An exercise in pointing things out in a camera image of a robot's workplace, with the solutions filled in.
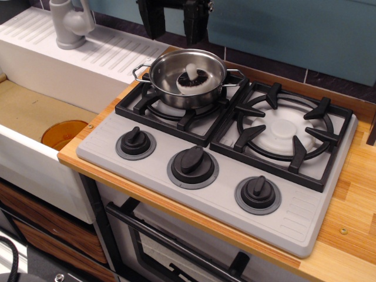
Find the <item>wooden countertop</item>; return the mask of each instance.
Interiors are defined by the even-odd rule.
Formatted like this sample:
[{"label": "wooden countertop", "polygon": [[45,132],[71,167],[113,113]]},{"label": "wooden countertop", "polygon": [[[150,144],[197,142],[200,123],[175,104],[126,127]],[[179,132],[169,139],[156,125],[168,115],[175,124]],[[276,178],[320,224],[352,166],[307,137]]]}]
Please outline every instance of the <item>wooden countertop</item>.
[{"label": "wooden countertop", "polygon": [[[90,127],[81,131],[58,153],[60,162],[309,280],[376,281],[376,147],[366,145],[376,105],[232,63],[228,63],[228,66],[241,69],[251,82],[279,82],[285,90],[316,99],[329,97],[332,103],[352,109],[359,119],[328,212],[309,257],[300,259],[292,256],[205,214],[79,159],[76,148],[90,133]],[[133,82],[92,120],[90,125],[95,128],[136,85],[137,82]],[[342,234],[342,229],[346,229],[347,234]]]}]

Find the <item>wall tile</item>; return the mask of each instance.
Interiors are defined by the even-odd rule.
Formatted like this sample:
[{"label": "wall tile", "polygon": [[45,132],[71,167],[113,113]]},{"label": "wall tile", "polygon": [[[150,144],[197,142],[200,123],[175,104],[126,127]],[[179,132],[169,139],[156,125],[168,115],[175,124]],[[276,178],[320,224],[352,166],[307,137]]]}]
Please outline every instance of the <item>wall tile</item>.
[{"label": "wall tile", "polygon": [[306,70],[298,66],[277,62],[230,48],[227,48],[226,60],[299,82],[304,82],[304,77],[306,76]]},{"label": "wall tile", "polygon": [[[97,12],[95,12],[94,15],[95,21],[99,25],[149,38],[143,25],[129,22],[124,19],[114,18],[112,16],[107,16]],[[199,42],[198,44],[187,46],[186,38],[184,36],[166,32],[164,35],[157,38],[157,41],[180,48],[196,48],[207,50],[224,59],[224,47],[209,43],[207,39]]]},{"label": "wall tile", "polygon": [[308,71],[306,83],[376,103],[376,86],[369,87],[311,70]]}]

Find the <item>pan handle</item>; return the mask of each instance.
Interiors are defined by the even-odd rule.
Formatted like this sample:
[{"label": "pan handle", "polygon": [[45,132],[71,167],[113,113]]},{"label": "pan handle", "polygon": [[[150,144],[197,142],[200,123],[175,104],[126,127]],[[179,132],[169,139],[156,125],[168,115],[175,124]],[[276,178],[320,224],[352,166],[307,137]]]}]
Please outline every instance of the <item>pan handle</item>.
[{"label": "pan handle", "polygon": [[224,84],[222,87],[234,87],[234,86],[239,86],[243,80],[245,80],[247,77],[244,75],[243,72],[241,72],[238,69],[228,69],[228,72],[238,72],[243,78],[237,83],[237,84]]},{"label": "pan handle", "polygon": [[143,66],[151,66],[150,64],[148,63],[142,63],[141,65],[139,65],[138,67],[136,67],[134,70],[133,70],[133,76],[135,77],[135,80],[138,81],[138,82],[146,82],[146,83],[151,83],[150,80],[144,80],[144,79],[139,79],[137,78],[137,74],[136,74],[136,71],[138,71],[140,68],[142,68]]}]

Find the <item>blue wall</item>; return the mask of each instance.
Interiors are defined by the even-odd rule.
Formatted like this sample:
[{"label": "blue wall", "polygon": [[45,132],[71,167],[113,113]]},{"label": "blue wall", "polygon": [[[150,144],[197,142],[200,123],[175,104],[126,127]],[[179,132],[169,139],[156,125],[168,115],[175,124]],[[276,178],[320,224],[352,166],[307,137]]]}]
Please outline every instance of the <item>blue wall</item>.
[{"label": "blue wall", "polygon": [[[96,12],[142,23],[136,0],[89,2]],[[183,12],[165,14],[167,31],[184,35]],[[365,85],[376,81],[376,0],[214,0],[208,30],[218,45]]]}]

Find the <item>oven handle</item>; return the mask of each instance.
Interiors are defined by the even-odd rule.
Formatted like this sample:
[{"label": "oven handle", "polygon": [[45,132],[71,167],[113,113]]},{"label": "oven handle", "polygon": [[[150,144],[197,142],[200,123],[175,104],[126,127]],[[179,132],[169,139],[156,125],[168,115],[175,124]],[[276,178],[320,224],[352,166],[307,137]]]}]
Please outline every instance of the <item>oven handle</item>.
[{"label": "oven handle", "polygon": [[[170,250],[175,251],[176,253],[181,254],[183,257],[204,267],[206,270],[211,271],[213,274],[219,276],[220,278],[225,279],[226,281],[231,281],[231,282],[245,282],[245,280],[243,280],[242,278],[232,276],[228,271],[221,268],[220,266],[213,263],[212,261],[206,259],[199,253],[195,252],[194,250],[189,249],[188,247],[182,245],[181,243],[174,240],[173,238],[163,234],[161,231],[145,223],[143,220],[138,219],[137,217],[131,214],[131,211],[133,209],[127,209],[125,211],[123,207],[125,207],[125,204],[122,206],[122,208],[120,208],[120,207],[117,207],[117,205],[115,205],[113,202],[110,202],[106,206],[106,212],[108,212],[112,216],[115,216],[117,219],[121,220],[122,222],[132,227],[133,229],[137,230],[138,232],[143,233],[144,235],[148,236],[149,238],[153,239],[159,244],[169,248]],[[249,257],[244,253],[241,253],[241,254],[243,254],[242,257],[246,260],[246,263],[245,263],[246,265],[249,261]],[[244,270],[243,266],[241,266],[242,270],[234,272],[233,270],[236,267],[235,265],[232,264],[229,271],[234,273],[236,276],[240,276]]]}]

